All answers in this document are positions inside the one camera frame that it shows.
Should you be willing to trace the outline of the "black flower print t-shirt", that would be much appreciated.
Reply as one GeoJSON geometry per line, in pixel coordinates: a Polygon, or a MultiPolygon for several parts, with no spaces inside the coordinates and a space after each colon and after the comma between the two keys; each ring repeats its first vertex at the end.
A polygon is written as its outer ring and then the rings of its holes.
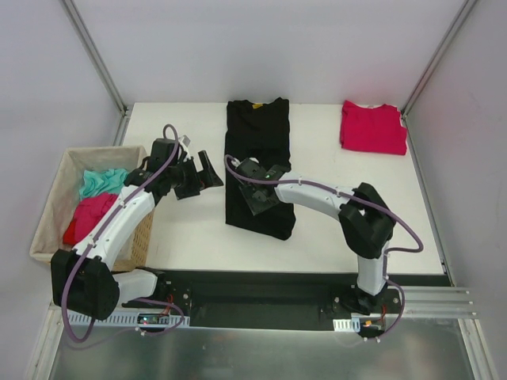
{"type": "MultiPolygon", "coordinates": [[[[289,100],[278,97],[267,104],[248,100],[228,102],[224,153],[240,161],[256,158],[264,169],[273,165],[289,169],[289,100]]],[[[286,241],[292,235],[296,218],[290,203],[280,203],[253,215],[239,182],[226,173],[225,221],[230,226],[286,241]]]]}

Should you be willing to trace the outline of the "wicker laundry basket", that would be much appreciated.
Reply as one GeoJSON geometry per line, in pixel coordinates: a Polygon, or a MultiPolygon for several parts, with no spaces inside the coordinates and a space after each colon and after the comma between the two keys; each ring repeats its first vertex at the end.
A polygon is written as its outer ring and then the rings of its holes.
{"type": "MultiPolygon", "coordinates": [[[[86,170],[100,172],[123,168],[131,172],[147,155],[143,146],[66,149],[32,240],[30,257],[48,264],[57,249],[70,248],[63,244],[63,234],[78,206],[78,189],[84,184],[86,170]]],[[[130,234],[113,265],[115,272],[127,272],[146,264],[153,216],[153,213],[148,214],[130,234]]]]}

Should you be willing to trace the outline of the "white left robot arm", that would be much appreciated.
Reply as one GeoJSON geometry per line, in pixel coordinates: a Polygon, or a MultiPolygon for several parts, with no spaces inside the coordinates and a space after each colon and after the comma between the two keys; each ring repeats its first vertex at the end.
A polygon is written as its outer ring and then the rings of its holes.
{"type": "Polygon", "coordinates": [[[138,266],[118,273],[114,264],[137,226],[160,200],[173,192],[178,200],[221,187],[206,151],[197,160],[186,137],[156,139],[151,153],[131,171],[120,194],[100,222],[72,250],[58,250],[51,259],[53,302],[103,321],[118,306],[141,298],[151,308],[162,306],[169,293],[161,271],[138,266]]]}

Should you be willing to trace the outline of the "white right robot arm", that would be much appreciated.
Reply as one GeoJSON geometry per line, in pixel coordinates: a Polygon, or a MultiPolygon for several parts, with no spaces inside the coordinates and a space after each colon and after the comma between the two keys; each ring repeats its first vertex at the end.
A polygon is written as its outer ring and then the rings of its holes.
{"type": "Polygon", "coordinates": [[[280,165],[264,169],[257,159],[227,159],[227,171],[253,215],[282,203],[306,207],[340,223],[345,242],[357,255],[357,305],[375,312],[385,302],[387,285],[383,254],[393,235],[395,221],[376,190],[362,183],[357,188],[333,187],[301,177],[280,165]]]}

